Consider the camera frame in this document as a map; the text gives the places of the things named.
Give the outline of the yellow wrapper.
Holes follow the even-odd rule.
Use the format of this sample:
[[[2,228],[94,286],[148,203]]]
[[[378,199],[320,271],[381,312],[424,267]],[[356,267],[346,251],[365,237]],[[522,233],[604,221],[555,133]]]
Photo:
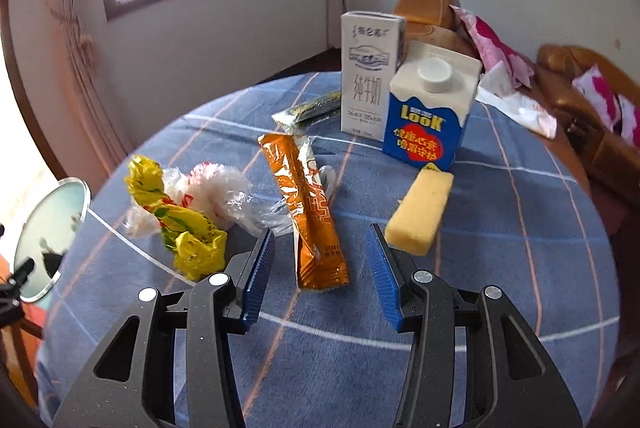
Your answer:
[[[224,270],[228,234],[205,214],[183,207],[166,192],[163,169],[145,156],[129,160],[125,177],[132,200],[160,226],[164,244],[174,254],[175,269],[191,281]]]

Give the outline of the clear plastic bag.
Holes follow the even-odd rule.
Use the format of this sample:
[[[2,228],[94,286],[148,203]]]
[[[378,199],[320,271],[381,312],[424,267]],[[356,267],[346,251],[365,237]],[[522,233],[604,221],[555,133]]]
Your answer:
[[[148,157],[134,156],[125,183],[131,197],[125,229],[134,238],[160,231],[153,211],[166,205],[203,214],[224,231],[237,225],[252,235],[262,229],[283,235],[293,229],[285,203],[258,198],[248,178],[235,167],[205,161],[184,174]]]

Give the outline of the orange snack sachet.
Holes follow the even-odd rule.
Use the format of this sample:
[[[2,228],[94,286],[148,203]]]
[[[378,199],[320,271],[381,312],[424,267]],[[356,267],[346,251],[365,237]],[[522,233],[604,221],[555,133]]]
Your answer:
[[[309,140],[267,133],[258,144],[292,219],[297,286],[325,291],[348,285],[347,262]]]

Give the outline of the yellow sponge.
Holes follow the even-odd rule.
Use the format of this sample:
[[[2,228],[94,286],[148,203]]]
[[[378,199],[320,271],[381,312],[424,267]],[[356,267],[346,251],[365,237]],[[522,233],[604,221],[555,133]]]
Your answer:
[[[423,168],[388,221],[386,243],[417,257],[431,249],[454,185],[449,172]]]

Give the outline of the wooden stool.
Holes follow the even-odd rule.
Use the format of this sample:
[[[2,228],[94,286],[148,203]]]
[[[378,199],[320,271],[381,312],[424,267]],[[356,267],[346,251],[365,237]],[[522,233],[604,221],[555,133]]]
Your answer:
[[[43,337],[46,313],[35,304],[23,305],[24,318],[1,330],[1,364],[21,397],[31,407],[38,403],[36,355]]]

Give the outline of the green snack packet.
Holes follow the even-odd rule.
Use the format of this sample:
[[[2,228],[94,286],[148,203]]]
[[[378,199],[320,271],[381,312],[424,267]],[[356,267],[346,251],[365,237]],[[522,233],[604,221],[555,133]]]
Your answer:
[[[285,133],[303,133],[311,125],[337,116],[341,103],[341,92],[332,91],[280,110],[271,118]]]

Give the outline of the brown leather sofa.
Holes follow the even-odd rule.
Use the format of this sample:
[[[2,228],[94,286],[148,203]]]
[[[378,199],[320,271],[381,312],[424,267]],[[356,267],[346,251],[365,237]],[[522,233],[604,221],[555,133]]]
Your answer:
[[[639,201],[639,85],[590,48],[544,44],[537,84],[584,169]]]

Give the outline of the white tissue paper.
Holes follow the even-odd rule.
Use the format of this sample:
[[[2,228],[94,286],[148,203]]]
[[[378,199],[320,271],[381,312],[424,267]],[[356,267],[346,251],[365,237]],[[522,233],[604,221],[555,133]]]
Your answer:
[[[535,99],[514,90],[504,62],[498,62],[480,78],[475,99],[498,109],[523,128],[545,139],[555,139],[555,117]]]

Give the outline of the blue Look milk carton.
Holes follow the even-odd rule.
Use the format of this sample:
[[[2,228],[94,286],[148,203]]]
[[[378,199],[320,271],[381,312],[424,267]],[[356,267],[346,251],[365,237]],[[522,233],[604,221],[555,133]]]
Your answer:
[[[392,81],[383,153],[416,168],[447,171],[461,145],[482,63],[420,41]]]

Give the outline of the pink white sofa pillow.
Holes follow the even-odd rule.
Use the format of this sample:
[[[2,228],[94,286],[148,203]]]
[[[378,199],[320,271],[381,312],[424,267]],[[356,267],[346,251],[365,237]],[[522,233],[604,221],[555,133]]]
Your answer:
[[[593,65],[572,81],[572,87],[596,110],[602,125],[614,132],[620,123],[620,102],[598,65]]]

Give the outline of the white milk carton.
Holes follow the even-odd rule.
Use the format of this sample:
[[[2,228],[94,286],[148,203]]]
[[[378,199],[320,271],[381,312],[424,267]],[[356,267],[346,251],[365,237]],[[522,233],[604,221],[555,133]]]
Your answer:
[[[406,20],[352,10],[341,16],[341,130],[381,142],[390,80],[402,61]]]

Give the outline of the left pink curtain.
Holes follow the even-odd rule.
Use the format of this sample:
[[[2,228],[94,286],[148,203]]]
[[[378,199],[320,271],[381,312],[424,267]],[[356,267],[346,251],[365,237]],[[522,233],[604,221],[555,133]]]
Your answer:
[[[111,172],[132,146],[117,130],[96,87],[98,52],[96,42],[82,25],[80,0],[46,0],[46,4],[52,17],[53,39],[60,44],[55,53],[58,75],[96,158],[104,170]]]

